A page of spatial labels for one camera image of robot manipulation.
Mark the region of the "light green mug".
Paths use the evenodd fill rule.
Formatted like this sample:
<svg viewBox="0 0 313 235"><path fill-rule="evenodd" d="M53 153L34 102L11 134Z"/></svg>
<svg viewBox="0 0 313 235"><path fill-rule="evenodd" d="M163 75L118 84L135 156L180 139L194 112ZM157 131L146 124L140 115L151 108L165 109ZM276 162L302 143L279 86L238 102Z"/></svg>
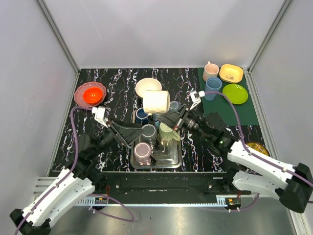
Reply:
<svg viewBox="0 0 313 235"><path fill-rule="evenodd" d="M180 135L164 123L159 125L159 136L162 141L180 141Z"/></svg>

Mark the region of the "dark grey mug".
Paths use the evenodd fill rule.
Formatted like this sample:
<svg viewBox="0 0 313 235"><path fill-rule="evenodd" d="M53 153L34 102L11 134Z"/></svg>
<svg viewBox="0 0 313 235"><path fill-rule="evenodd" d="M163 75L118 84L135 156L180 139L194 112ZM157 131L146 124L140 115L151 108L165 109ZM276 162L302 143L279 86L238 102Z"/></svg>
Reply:
<svg viewBox="0 0 313 235"><path fill-rule="evenodd" d="M142 142L155 143L157 138L157 129L154 125L146 124L142 127L140 139Z"/></svg>

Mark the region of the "pink purple mug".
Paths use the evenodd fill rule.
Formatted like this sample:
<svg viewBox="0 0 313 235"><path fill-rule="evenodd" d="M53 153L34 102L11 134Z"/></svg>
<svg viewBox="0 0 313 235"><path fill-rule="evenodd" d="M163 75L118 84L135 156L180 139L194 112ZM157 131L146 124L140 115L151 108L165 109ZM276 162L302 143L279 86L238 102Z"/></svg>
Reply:
<svg viewBox="0 0 313 235"><path fill-rule="evenodd" d="M155 165L157 162L152 156L151 146L146 142L140 142L134 147L134 157L140 165Z"/></svg>

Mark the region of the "cream white mug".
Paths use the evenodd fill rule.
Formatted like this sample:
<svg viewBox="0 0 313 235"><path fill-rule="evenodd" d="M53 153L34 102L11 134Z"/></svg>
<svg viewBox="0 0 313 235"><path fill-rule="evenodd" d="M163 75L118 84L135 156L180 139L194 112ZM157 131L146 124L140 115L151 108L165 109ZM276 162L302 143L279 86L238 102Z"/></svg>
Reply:
<svg viewBox="0 0 313 235"><path fill-rule="evenodd" d="M145 113L164 114L170 108L170 94L168 91L146 91L142 103Z"/></svg>

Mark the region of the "light blue mug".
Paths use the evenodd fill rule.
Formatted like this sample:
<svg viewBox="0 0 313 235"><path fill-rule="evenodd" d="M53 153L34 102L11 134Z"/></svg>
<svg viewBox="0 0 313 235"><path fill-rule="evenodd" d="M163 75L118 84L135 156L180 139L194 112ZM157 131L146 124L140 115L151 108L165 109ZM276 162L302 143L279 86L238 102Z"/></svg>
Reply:
<svg viewBox="0 0 313 235"><path fill-rule="evenodd" d="M151 123L156 127L156 129L159 128L161 122L158 119L158 114L152 114L152 116L151 116Z"/></svg>

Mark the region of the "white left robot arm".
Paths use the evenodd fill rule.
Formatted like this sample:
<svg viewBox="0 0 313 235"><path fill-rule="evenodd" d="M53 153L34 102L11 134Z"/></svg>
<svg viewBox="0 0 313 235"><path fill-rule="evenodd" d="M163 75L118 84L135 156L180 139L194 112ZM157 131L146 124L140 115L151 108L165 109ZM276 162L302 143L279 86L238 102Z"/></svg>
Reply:
<svg viewBox="0 0 313 235"><path fill-rule="evenodd" d="M141 133L141 124L111 119L99 139L85 133L76 135L75 155L56 180L29 206L10 213L17 227L15 232L47 235L54 223L81 199L105 192L107 177L96 168L97 157L114 143L130 145Z"/></svg>

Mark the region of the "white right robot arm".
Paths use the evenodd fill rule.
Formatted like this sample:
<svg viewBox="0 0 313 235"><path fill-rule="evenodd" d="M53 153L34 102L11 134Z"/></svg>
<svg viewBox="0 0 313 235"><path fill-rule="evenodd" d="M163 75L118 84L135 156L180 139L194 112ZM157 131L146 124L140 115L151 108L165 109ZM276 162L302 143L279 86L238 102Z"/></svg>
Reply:
<svg viewBox="0 0 313 235"><path fill-rule="evenodd" d="M200 117L183 106L178 111L158 114L156 118L173 130L189 130L208 142L211 154L227 157L229 161L255 172L250 175L231 170L222 181L224 192L256 192L279 200L291 211L305 211L313 193L313 176L307 165L299 163L293 166L248 147L226 131L226 124L218 113Z"/></svg>

